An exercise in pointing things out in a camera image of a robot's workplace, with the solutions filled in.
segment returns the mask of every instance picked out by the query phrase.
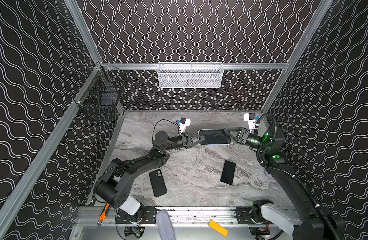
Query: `marble surface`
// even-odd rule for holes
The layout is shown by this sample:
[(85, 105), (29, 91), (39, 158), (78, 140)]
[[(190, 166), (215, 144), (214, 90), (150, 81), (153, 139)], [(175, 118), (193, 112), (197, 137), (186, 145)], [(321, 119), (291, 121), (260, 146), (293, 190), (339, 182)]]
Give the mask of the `marble surface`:
[[(152, 131), (160, 119), (172, 122), (191, 119), (186, 132), (200, 129), (243, 127), (241, 112), (126, 112), (112, 158), (131, 160), (145, 155), (152, 147)], [(262, 122), (259, 134), (265, 131)], [(161, 121), (155, 129), (177, 136), (176, 127)], [(131, 195), (153, 206), (250, 206), (254, 200), (270, 199), (278, 206), (292, 206), (284, 190), (261, 167), (255, 152), (247, 146), (200, 146), (169, 150), (171, 157), (161, 168), (167, 194), (154, 197), (148, 172), (138, 176)], [(236, 163), (233, 185), (220, 182), (224, 161)]]

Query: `cable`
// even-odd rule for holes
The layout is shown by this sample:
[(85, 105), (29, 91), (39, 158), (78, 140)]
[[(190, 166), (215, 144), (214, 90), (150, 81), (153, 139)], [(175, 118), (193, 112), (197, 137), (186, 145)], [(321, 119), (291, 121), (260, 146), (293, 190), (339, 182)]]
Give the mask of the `cable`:
[(153, 127), (153, 132), (152, 132), (152, 141), (153, 141), (153, 136), (154, 136), (154, 134), (155, 134), (155, 128), (156, 128), (156, 125), (159, 123), (159, 122), (161, 122), (161, 121), (168, 121), (168, 122), (170, 122), (170, 123), (172, 123), (172, 124), (174, 124), (174, 125), (176, 125), (178, 128), (179, 128), (179, 130), (180, 130), (180, 127), (179, 127), (179, 125), (177, 124), (177, 123), (173, 123), (173, 122), (171, 122), (171, 121), (169, 121), (169, 120), (167, 120), (167, 119), (161, 119), (161, 120), (159, 120), (156, 124), (155, 124), (155, 127)]
[(258, 124), (260, 123), (261, 119), (263, 119), (265, 116), (269, 117), (270, 119), (272, 119), (273, 121), (273, 125), (275, 126), (275, 129), (273, 131), (273, 137), (272, 137), (272, 141), (275, 141), (276, 138), (276, 133), (277, 133), (277, 122), (275, 117), (273, 117), (271, 114), (269, 113), (265, 113), (263, 115), (261, 115), (259, 117), (259, 119), (257, 121), (255, 121), (255, 128), (254, 128), (254, 134), (257, 135), (258, 134)]
[(268, 240), (276, 240), (278, 237), (280, 237), (280, 235), (283, 233), (284, 231), (281, 230), (279, 233), (276, 234), (276, 236), (274, 236), (273, 238), (269, 238)]
[(123, 238), (121, 235), (120, 235), (120, 233), (119, 233), (119, 230), (117, 230), (117, 223), (116, 223), (116, 220), (115, 220), (115, 222), (114, 222), (114, 225), (115, 225), (115, 227), (116, 227), (116, 232), (117, 232), (117, 234), (119, 235), (119, 237), (121, 237), (122, 239), (124, 239), (124, 240), (127, 240), (127, 239), (125, 239), (125, 238)]
[(177, 121), (178, 120), (176, 120), (176, 125), (178, 126), (178, 128), (177, 128), (177, 134), (179, 135), (179, 137), (181, 136), (181, 134), (182, 134), (182, 132), (181, 132), (181, 130), (180, 130), (180, 126), (179, 126), (179, 124), (177, 123)]
[[(265, 116), (268, 116), (269, 118), (272, 119), (273, 123), (274, 123), (274, 131), (273, 131), (273, 137), (272, 137), (272, 142), (275, 141), (275, 137), (276, 137), (276, 133), (277, 133), (277, 122), (276, 119), (270, 115), (270, 114), (263, 114), (261, 115), (261, 117), (255, 122), (255, 129), (254, 129), (254, 134), (258, 134), (258, 124), (260, 123), (261, 119)], [(267, 143), (261, 145), (256, 152), (256, 158), (258, 160), (258, 162), (260, 163), (260, 165), (266, 169), (272, 169), (272, 170), (277, 170), (277, 171), (281, 171), (284, 174), (289, 175), (293, 180), (295, 180), (300, 186), (301, 188), (305, 191), (305, 193), (308, 195), (308, 198), (311, 200), (312, 204), (314, 205), (314, 208), (317, 210), (317, 212), (319, 213), (322, 222), (324, 223), (325, 226), (327, 226), (330, 230), (330, 232), (332, 233), (333, 237), (335, 238), (335, 240), (340, 240), (340, 237), (338, 236), (336, 229), (334, 228), (333, 224), (329, 221), (328, 217), (324, 214), (323, 210), (321, 209), (320, 205), (317, 202), (316, 197), (312, 194), (312, 192), (306, 187), (306, 185), (294, 174), (291, 174), (290, 172), (287, 172), (283, 169), (279, 169), (279, 168), (275, 168), (275, 167), (271, 167), (271, 166), (267, 166), (263, 164), (263, 161), (260, 160), (260, 151), (263, 150), (266, 146), (268, 146), (271, 143), (271, 141), (268, 141)]]
[(142, 218), (142, 220), (141, 220), (141, 222), (139, 223), (139, 225), (138, 225), (137, 227), (140, 227), (140, 226), (141, 226), (141, 224), (144, 222), (144, 220), (145, 220), (145, 216), (142, 216), (141, 218)]
[(104, 174), (106, 174), (109, 170), (112, 170), (112, 169), (114, 169), (114, 168), (117, 168), (117, 167), (121, 167), (121, 166), (123, 166), (123, 165), (125, 165), (125, 163), (124, 164), (119, 164), (118, 166), (115, 166), (115, 167), (111, 167), (111, 168), (109, 168), (109, 169), (107, 169), (102, 175), (100, 175), (100, 177), (98, 178), (98, 179), (100, 179)]

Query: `smartphone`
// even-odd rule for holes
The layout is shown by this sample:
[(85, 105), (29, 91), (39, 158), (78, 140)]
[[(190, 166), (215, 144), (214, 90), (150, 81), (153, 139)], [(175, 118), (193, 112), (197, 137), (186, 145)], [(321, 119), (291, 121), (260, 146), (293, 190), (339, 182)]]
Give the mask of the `smartphone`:
[(234, 162), (230, 162), (225, 160), (223, 173), (221, 173), (221, 182), (232, 185), (233, 177), (235, 175), (236, 164)]
[(201, 129), (197, 134), (206, 138), (199, 143), (200, 145), (229, 145), (231, 143), (231, 138), (224, 134), (223, 129)]
[(149, 179), (151, 180), (152, 191), (155, 197), (160, 197), (167, 193), (167, 187), (160, 169), (150, 172)]

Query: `wavy line pattern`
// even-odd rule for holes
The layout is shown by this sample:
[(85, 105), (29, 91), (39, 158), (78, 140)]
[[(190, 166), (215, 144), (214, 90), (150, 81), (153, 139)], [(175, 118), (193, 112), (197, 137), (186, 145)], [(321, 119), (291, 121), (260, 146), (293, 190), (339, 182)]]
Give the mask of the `wavy line pattern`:
[(0, 208), (93, 66), (62, 0), (0, 0)]
[(283, 152), (344, 239), (368, 239), (368, 0), (336, 0), (273, 103)]
[(282, 63), (320, 0), (77, 0), (108, 63)]
[(67, 240), (85, 205), (116, 121), (75, 117), (4, 239)]
[(280, 72), (226, 70), (218, 89), (162, 89), (156, 71), (131, 71), (120, 101), (128, 110), (260, 110)]

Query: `white wire basket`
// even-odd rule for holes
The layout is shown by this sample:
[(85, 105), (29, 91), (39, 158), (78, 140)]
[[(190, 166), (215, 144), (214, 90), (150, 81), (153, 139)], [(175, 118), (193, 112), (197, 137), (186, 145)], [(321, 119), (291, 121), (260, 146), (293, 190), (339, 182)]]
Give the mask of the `white wire basket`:
[(160, 88), (219, 88), (222, 63), (158, 63)]

